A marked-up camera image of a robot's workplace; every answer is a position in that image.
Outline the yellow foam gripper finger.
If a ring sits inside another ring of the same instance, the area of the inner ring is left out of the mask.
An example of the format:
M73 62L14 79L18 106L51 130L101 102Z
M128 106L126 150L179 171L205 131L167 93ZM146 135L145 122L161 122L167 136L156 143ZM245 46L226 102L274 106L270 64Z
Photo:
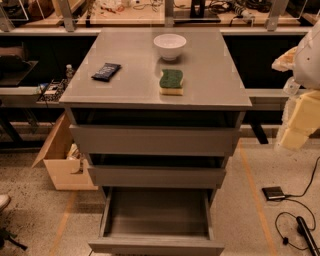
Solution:
M309 90L291 96L282 116L276 137L277 147L296 151L320 128L320 91Z

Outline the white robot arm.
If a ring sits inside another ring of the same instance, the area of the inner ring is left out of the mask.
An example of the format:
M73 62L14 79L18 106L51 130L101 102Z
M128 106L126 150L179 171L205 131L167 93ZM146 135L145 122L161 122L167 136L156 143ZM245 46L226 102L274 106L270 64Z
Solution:
M320 21L272 63L278 71L293 71L283 91L289 96L277 134L277 147L296 151L320 128Z

